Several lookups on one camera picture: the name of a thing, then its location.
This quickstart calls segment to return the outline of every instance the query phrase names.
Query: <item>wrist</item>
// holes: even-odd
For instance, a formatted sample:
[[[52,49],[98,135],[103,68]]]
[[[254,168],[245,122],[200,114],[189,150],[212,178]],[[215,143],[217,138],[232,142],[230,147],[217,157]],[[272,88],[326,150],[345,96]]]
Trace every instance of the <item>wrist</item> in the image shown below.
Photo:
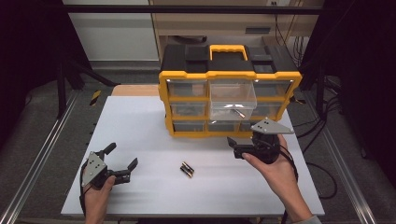
[[[104,221],[98,217],[85,217],[85,224],[103,224]]]
[[[280,198],[280,200],[285,205],[285,209],[293,223],[307,220],[313,216],[300,192],[286,198]]]

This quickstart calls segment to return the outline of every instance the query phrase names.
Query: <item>black pole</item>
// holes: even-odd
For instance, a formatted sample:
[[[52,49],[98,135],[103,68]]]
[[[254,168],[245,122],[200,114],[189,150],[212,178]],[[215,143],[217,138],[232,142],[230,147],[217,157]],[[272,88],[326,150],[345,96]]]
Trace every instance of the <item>black pole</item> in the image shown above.
[[[45,5],[46,9],[68,13],[188,13],[188,14],[277,14],[320,15],[338,9],[322,7],[249,7],[249,6],[132,6],[132,5]]]

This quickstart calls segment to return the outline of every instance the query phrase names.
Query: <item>yellow storage organizer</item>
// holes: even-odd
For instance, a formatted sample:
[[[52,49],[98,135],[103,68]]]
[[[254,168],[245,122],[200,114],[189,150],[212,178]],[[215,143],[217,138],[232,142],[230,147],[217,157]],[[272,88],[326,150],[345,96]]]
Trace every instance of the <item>yellow storage organizer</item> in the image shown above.
[[[302,79],[287,49],[168,45],[159,76],[165,125],[174,137],[251,136],[282,118]]]

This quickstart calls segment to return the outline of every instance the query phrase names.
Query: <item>aluminum rail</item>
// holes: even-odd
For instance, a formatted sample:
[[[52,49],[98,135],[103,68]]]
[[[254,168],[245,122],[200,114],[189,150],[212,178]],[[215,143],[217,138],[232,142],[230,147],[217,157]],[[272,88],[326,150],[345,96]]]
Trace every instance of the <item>aluminum rail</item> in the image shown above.
[[[313,113],[315,113],[314,107],[314,99],[311,94],[304,92],[305,99]],[[364,199],[363,194],[361,193],[361,189],[359,188],[358,183],[356,182],[355,177],[353,177],[352,172],[350,171],[347,163],[344,161],[343,156],[338,149],[338,146],[335,144],[332,134],[330,133],[329,129],[325,127],[323,129],[323,136],[325,140],[326,148],[329,150],[329,154],[332,158],[332,162],[334,163],[335,169],[337,170],[338,174],[340,175],[341,181],[346,188],[346,193],[349,196],[350,201],[352,202],[353,206],[355,207],[356,214],[358,215],[361,223],[363,224],[375,224],[375,217],[373,212],[370,209],[370,206]]]
[[[35,161],[30,167],[29,172],[26,177],[23,179],[20,188],[12,199],[11,203],[6,208],[6,211],[0,218],[1,224],[12,224],[17,220],[17,217],[26,202],[30,192],[32,191],[35,182],[37,181],[41,170],[43,169],[47,158],[49,157],[58,137],[66,124],[67,119],[69,118],[71,111],[76,103],[76,100],[79,96],[79,91],[72,91],[71,95],[67,102],[67,108],[64,112],[64,115],[55,121],[55,124],[52,127],[44,145],[38,152]]]
[[[134,6],[134,5],[43,5],[68,13],[189,13],[189,14],[277,14],[320,15],[339,12],[322,7],[249,7],[249,6]]]

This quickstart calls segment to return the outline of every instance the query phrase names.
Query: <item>black curtain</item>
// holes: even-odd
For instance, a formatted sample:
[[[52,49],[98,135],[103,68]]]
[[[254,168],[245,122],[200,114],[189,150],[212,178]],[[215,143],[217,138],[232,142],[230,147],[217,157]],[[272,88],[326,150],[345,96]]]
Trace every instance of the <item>black curtain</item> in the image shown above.
[[[320,66],[340,77],[341,103],[363,151],[396,187],[396,2],[326,3],[344,10],[319,17],[304,57],[303,87],[317,81]]]
[[[83,87],[79,71],[69,65],[91,65],[66,12],[45,4],[62,0],[13,0],[0,6],[0,148],[12,132],[33,88],[57,79],[60,63],[74,89]]]

